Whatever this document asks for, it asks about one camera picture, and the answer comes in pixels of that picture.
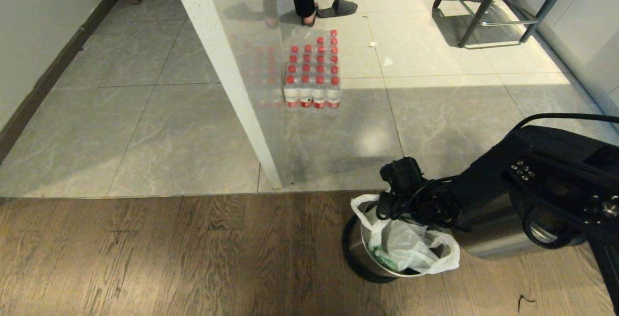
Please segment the pack of water bottles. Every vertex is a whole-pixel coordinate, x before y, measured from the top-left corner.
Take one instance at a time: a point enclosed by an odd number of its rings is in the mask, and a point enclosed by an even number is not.
[[[338,108],[342,99],[338,31],[312,31],[293,39],[283,95],[286,105]]]

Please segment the wooden floor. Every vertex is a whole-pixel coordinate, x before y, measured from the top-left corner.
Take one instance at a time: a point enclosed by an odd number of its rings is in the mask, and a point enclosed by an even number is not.
[[[0,199],[0,314],[611,315],[588,247],[367,283],[350,192]]]

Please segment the trash can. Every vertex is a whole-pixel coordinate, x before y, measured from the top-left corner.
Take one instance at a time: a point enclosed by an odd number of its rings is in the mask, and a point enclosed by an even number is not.
[[[372,210],[376,204],[368,204],[365,212]],[[361,221],[355,215],[350,218],[342,234],[344,258],[350,269],[360,278],[372,283],[388,283],[398,278],[423,276],[423,274],[411,268],[402,272],[395,272],[383,267],[368,249],[370,235],[370,230],[361,225]]]

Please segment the baseboard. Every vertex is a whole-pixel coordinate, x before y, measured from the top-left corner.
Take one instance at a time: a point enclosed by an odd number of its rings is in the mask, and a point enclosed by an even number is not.
[[[88,20],[75,32],[45,73],[37,80],[35,87],[26,96],[22,104],[19,105],[15,113],[13,113],[6,126],[0,131],[0,164],[9,155],[11,148],[13,148],[19,136],[22,135],[26,125],[58,81],[60,75],[71,64],[71,61],[83,47],[84,43],[86,43],[86,40],[97,29],[117,1],[102,0],[99,3],[97,8],[88,17]]]

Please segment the plastic bag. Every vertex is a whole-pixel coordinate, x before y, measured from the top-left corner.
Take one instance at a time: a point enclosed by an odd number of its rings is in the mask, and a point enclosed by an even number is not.
[[[385,267],[400,272],[406,268],[421,274],[438,274],[460,264],[460,246],[451,235],[404,221],[381,221],[376,210],[360,210],[364,203],[378,201],[378,195],[361,195],[350,207],[371,232],[368,248]]]

